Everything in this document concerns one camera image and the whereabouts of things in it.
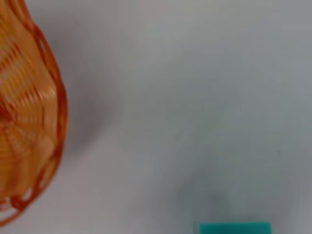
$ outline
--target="white tabletop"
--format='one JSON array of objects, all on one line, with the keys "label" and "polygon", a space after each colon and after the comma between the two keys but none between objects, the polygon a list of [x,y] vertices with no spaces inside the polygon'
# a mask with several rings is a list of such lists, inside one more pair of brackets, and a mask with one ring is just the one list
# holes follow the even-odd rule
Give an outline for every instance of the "white tabletop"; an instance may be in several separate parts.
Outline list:
[{"label": "white tabletop", "polygon": [[71,126],[53,183],[1,234],[311,233],[312,1],[27,3]]}]

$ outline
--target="basket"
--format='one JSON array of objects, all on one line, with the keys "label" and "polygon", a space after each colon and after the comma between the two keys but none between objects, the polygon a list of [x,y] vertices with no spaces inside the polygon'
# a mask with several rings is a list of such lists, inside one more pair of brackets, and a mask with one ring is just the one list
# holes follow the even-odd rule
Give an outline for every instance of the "basket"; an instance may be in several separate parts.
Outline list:
[{"label": "basket", "polygon": [[0,227],[54,176],[67,133],[59,68],[24,0],[0,0]]}]

